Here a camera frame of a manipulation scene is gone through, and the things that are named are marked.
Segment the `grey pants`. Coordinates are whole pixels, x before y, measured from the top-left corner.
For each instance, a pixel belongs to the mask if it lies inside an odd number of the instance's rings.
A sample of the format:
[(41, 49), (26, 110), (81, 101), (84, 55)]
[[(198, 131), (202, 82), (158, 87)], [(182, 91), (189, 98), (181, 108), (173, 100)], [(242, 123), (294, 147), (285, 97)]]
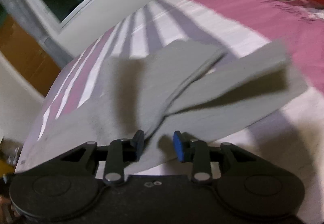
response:
[(177, 40), (143, 59), (106, 58), (99, 83), (97, 96), (46, 127), (22, 171), (88, 141), (105, 146), (138, 130), (144, 131), (144, 152), (126, 171), (144, 171), (175, 157), (175, 131), (214, 142), (308, 89), (280, 42), (234, 59), (223, 44)]

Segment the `pink striped bed sheet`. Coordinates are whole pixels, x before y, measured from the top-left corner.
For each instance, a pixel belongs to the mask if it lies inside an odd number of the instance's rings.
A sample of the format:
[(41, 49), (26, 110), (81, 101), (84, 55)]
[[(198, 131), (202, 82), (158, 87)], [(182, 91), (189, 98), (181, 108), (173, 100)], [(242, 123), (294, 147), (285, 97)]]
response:
[(223, 43), (227, 60), (283, 40), (308, 88), (279, 111), (227, 137), (298, 175), (306, 187), (299, 217), (323, 223), (323, 21), (275, 0), (154, 0), (103, 33), (69, 63), (49, 90), (17, 171), (35, 164), (35, 144), (52, 122), (100, 94), (109, 56), (142, 58), (174, 40)]

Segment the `brown wooden door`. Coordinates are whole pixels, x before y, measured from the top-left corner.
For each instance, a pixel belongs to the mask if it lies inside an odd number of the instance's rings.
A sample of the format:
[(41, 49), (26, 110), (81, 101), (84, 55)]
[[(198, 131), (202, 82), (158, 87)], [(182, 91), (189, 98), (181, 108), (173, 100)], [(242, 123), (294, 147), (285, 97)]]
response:
[(1, 19), (1, 52), (41, 95), (48, 94), (60, 68), (10, 15)]

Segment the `grey left curtain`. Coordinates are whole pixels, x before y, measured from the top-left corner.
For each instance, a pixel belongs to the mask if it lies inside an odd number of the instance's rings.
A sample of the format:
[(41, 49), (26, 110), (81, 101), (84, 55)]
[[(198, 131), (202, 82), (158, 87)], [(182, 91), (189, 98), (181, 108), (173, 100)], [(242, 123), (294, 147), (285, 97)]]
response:
[(50, 37), (26, 0), (1, 0), (1, 5), (54, 60), (58, 67), (64, 68), (73, 60), (73, 57)]

